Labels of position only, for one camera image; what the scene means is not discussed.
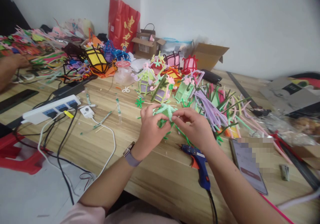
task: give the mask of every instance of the smartwatch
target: smartwatch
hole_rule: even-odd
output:
[[[130,166],[136,167],[141,163],[141,161],[136,160],[132,155],[131,155],[131,149],[133,148],[135,142],[132,142],[128,148],[123,152],[123,156],[126,158],[127,162],[129,163]]]

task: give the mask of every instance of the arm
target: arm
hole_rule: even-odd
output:
[[[206,156],[223,198],[238,223],[283,223],[280,215],[263,200],[218,146],[204,116],[191,108],[179,109],[173,115],[174,123]]]
[[[165,134],[171,129],[170,122],[159,128],[160,119],[169,120],[162,113],[153,116],[153,109],[161,104],[150,105],[141,110],[140,135],[131,150],[136,160],[143,160],[155,148]],[[124,157],[119,158],[86,190],[79,202],[84,206],[103,207],[107,212],[116,202],[124,187],[127,185],[134,167],[130,166]]]
[[[0,59],[0,91],[2,91],[11,81],[12,76],[17,68],[26,68],[30,66],[28,60],[21,54],[13,54],[11,56]]]

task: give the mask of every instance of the watch strap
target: watch strap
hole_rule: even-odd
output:
[[[127,153],[127,155],[125,156],[127,162],[129,163],[130,166],[132,167],[136,167],[138,166],[141,161],[137,161],[132,155],[131,155],[131,151]]]

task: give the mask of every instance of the floor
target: floor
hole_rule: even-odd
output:
[[[18,158],[29,157],[34,152],[33,149],[19,143],[16,146],[22,147]],[[49,157],[49,160],[58,165],[55,158]],[[79,195],[73,195],[74,201],[77,202],[83,194],[87,180],[79,178],[82,170],[64,161],[61,164],[72,182],[75,193]],[[46,161],[35,175],[0,168],[0,187],[1,223],[56,224],[60,223],[72,206],[61,172]]]

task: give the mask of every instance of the pink sleeve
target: pink sleeve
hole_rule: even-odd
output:
[[[86,207],[76,203],[60,224],[103,224],[105,218],[102,207]]]

